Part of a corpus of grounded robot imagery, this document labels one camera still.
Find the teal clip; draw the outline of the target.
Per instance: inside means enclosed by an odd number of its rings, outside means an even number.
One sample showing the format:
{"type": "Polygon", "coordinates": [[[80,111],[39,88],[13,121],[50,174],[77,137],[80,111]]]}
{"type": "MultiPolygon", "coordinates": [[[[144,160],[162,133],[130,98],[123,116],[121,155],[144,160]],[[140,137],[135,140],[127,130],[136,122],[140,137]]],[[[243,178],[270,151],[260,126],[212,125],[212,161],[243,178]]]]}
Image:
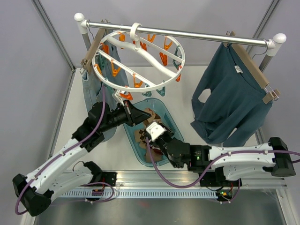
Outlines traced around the teal clip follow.
{"type": "Polygon", "coordinates": [[[152,96],[152,92],[151,91],[146,91],[144,93],[141,93],[142,96],[144,97],[151,97],[152,96]]]}
{"type": "Polygon", "coordinates": [[[165,92],[166,92],[166,87],[162,87],[161,89],[157,89],[156,92],[157,92],[160,96],[164,97],[164,96],[165,96],[165,92]]]}

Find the white round clip hanger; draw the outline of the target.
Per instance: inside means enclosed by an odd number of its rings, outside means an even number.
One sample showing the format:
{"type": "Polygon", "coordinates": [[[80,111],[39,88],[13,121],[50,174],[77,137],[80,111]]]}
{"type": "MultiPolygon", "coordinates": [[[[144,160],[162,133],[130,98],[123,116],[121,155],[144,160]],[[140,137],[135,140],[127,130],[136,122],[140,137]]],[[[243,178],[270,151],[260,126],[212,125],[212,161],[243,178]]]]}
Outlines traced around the white round clip hanger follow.
{"type": "Polygon", "coordinates": [[[182,76],[185,64],[184,48],[175,37],[112,29],[106,29],[92,58],[93,72],[99,80],[123,93],[156,91],[175,84],[179,74],[182,76]],[[105,78],[95,62],[97,54],[124,69],[129,85],[119,86],[105,78]]]}

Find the beige orange argyle sock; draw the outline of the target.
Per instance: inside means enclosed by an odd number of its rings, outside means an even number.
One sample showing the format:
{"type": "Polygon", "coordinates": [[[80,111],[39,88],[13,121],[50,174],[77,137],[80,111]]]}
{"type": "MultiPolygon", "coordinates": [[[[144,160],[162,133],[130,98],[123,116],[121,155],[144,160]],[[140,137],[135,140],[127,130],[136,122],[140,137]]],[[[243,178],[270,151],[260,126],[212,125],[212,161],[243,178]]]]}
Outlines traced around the beige orange argyle sock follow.
{"type": "Polygon", "coordinates": [[[152,109],[150,109],[150,108],[145,108],[144,111],[147,112],[147,113],[149,113],[149,114],[151,115],[150,118],[148,118],[147,120],[145,120],[145,121],[143,122],[143,124],[144,124],[145,126],[148,126],[148,125],[149,125],[150,123],[152,123],[153,121],[156,121],[157,123],[162,123],[161,117],[160,117],[157,113],[155,113],[152,109]]]}

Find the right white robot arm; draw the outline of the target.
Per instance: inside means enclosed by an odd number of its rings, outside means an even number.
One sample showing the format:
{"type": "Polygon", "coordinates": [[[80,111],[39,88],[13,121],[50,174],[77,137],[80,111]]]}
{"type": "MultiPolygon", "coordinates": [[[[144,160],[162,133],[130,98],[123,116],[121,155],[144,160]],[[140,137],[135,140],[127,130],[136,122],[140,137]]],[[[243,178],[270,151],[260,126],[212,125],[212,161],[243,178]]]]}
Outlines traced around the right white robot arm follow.
{"type": "Polygon", "coordinates": [[[273,177],[296,174],[288,147],[279,137],[250,147],[192,145],[176,139],[161,125],[150,131],[150,136],[173,167],[186,166],[202,179],[212,170],[215,182],[221,186],[254,174],[270,173],[273,177]]]}

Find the orange clip front left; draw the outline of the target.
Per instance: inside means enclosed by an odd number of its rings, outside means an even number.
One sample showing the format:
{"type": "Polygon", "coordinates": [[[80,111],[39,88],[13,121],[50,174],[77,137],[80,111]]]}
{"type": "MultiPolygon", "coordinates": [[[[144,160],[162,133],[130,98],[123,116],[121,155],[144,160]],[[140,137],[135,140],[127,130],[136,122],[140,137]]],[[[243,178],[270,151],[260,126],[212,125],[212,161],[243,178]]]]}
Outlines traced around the orange clip front left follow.
{"type": "Polygon", "coordinates": [[[124,93],[120,92],[119,95],[120,95],[120,97],[122,97],[122,98],[124,98],[126,100],[129,100],[129,101],[133,100],[133,97],[132,97],[132,95],[131,95],[130,92],[124,92],[124,93]]]}

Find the teal clip front left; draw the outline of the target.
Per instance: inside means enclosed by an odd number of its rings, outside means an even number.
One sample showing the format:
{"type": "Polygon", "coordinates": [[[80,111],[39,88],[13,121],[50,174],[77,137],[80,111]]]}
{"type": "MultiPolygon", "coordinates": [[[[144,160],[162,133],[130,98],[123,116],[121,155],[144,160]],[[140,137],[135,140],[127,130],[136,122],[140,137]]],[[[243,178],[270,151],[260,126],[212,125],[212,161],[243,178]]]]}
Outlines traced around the teal clip front left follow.
{"type": "Polygon", "coordinates": [[[144,97],[151,97],[152,96],[152,92],[151,91],[146,91],[144,93],[141,93],[142,96],[144,97]]]}

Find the orange clip right rim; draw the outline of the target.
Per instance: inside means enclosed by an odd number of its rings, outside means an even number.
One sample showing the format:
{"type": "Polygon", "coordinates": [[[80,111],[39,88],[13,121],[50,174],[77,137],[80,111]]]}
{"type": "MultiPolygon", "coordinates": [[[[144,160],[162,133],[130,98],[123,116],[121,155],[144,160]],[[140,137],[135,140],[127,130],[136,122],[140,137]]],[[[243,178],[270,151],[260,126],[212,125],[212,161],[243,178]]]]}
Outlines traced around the orange clip right rim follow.
{"type": "MultiPolygon", "coordinates": [[[[178,68],[177,68],[177,70],[179,71],[179,70],[181,70],[181,69],[182,69],[182,66],[179,65],[178,68]]],[[[179,82],[180,79],[181,79],[181,74],[179,74],[179,76],[176,78],[176,82],[179,82]]]]}

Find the left beige clothes hanger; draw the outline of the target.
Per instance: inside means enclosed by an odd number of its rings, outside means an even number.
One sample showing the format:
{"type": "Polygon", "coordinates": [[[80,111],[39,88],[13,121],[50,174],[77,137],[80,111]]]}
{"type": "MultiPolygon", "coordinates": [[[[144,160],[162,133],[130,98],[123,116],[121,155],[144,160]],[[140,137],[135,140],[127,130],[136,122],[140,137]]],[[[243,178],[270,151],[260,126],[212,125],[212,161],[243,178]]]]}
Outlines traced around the left beige clothes hanger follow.
{"type": "Polygon", "coordinates": [[[82,34],[82,38],[87,49],[87,53],[81,61],[81,66],[89,74],[93,73],[92,58],[94,57],[98,46],[100,45],[101,39],[105,36],[106,29],[99,28],[93,41],[90,42],[88,35],[88,30],[86,29],[85,33],[82,34]]]}

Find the beige clothes hanger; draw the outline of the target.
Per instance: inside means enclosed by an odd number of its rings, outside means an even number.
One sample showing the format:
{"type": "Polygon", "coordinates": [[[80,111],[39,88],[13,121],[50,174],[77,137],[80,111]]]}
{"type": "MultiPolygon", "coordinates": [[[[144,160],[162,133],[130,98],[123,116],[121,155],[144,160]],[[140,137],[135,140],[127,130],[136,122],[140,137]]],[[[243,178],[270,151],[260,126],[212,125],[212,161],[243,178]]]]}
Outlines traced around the beige clothes hanger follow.
{"type": "Polygon", "coordinates": [[[272,89],[269,85],[269,80],[259,69],[257,64],[250,58],[244,47],[239,44],[231,44],[233,50],[239,56],[245,67],[250,72],[251,76],[255,79],[256,83],[260,86],[260,89],[266,93],[262,99],[265,104],[270,101],[277,101],[279,99],[280,92],[277,89],[272,89]]]}
{"type": "Polygon", "coordinates": [[[98,46],[100,45],[101,39],[105,36],[106,29],[99,28],[93,41],[90,42],[88,35],[88,30],[86,29],[85,33],[82,34],[82,38],[87,49],[87,53],[81,61],[81,66],[89,74],[93,73],[92,58],[94,57],[98,46]]]}

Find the right beige clothes hanger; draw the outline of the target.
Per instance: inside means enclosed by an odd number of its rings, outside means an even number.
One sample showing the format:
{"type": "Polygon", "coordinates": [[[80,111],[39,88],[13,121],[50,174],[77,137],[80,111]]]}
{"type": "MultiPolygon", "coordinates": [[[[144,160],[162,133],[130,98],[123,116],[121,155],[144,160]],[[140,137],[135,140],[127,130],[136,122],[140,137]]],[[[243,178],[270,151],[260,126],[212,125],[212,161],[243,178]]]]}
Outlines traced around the right beige clothes hanger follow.
{"type": "Polygon", "coordinates": [[[260,89],[266,93],[262,99],[265,104],[270,101],[277,101],[279,99],[280,92],[277,89],[272,89],[269,85],[269,80],[259,69],[257,64],[250,58],[244,47],[239,44],[231,44],[233,50],[239,56],[245,67],[250,72],[251,76],[255,79],[256,83],[260,86],[260,89]]]}

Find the brown argyle sock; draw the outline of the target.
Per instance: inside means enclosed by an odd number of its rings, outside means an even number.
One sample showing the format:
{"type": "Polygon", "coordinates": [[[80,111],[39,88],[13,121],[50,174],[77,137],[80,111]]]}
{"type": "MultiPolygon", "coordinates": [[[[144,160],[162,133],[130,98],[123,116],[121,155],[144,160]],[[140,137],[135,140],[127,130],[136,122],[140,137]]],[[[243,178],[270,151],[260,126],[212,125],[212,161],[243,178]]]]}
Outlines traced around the brown argyle sock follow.
{"type": "Polygon", "coordinates": [[[146,143],[146,131],[145,129],[139,129],[134,131],[134,138],[136,143],[146,143]]]}

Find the teal plastic basin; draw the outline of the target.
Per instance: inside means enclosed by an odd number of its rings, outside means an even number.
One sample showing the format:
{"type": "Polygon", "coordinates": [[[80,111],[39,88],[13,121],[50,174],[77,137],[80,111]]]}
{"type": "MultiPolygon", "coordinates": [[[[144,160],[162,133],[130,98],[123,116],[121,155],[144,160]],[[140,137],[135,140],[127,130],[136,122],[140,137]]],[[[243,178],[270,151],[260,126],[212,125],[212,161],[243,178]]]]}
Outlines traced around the teal plastic basin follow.
{"type": "Polygon", "coordinates": [[[171,138],[184,141],[175,121],[166,108],[165,104],[157,98],[147,98],[133,104],[137,109],[144,110],[151,114],[151,117],[144,122],[131,127],[124,125],[125,132],[137,160],[144,166],[152,167],[151,159],[147,151],[145,138],[149,139],[150,150],[157,166],[169,163],[169,160],[160,151],[157,141],[163,135],[170,135],[171,138]]]}

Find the teal long sleeve shirt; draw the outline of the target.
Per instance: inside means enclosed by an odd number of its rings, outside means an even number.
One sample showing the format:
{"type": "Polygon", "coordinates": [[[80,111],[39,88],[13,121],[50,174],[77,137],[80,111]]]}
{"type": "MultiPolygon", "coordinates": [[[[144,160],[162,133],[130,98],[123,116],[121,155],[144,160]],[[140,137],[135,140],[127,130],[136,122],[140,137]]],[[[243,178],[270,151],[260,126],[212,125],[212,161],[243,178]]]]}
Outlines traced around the teal long sleeve shirt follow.
{"type": "Polygon", "coordinates": [[[265,96],[233,46],[220,44],[193,93],[191,126],[208,144],[243,146],[272,107],[265,96]]]}

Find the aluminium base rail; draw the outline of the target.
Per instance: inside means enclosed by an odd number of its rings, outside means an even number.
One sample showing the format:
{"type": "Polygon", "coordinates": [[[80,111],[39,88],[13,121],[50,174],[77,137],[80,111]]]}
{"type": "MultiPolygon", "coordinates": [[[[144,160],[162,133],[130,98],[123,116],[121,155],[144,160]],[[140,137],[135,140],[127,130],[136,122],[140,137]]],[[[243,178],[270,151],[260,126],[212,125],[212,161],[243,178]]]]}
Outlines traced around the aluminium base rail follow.
{"type": "MultiPolygon", "coordinates": [[[[196,173],[183,170],[162,170],[163,176],[171,183],[184,186],[197,180],[196,173]]],[[[243,189],[286,189],[283,178],[243,178],[243,189]]],[[[116,186],[122,188],[170,188],[154,170],[124,170],[117,171],[116,186]]]]}

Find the metal clothes rack rail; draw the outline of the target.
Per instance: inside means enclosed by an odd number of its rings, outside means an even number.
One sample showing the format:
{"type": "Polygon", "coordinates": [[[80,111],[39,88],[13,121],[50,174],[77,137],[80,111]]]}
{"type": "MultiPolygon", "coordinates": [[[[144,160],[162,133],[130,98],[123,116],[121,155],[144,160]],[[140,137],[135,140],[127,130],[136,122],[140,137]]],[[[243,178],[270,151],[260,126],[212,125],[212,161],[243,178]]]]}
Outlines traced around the metal clothes rack rail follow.
{"type": "Polygon", "coordinates": [[[245,38],[245,37],[236,37],[236,36],[227,36],[227,35],[214,35],[214,34],[204,34],[204,33],[195,33],[179,30],[166,30],[166,29],[157,29],[157,28],[148,28],[138,25],[135,29],[133,25],[122,25],[122,24],[112,24],[112,23],[103,23],[103,22],[90,22],[85,19],[82,13],[75,13],[74,20],[77,23],[77,26],[81,33],[87,32],[88,28],[103,28],[103,29],[112,29],[119,31],[136,31],[138,33],[145,34],[156,34],[163,36],[171,36],[178,38],[190,38],[190,39],[199,39],[213,42],[227,42],[240,45],[250,45],[258,47],[266,47],[266,54],[270,57],[274,57],[279,51],[283,43],[286,42],[287,37],[283,33],[276,34],[272,39],[257,39],[257,38],[245,38]]]}

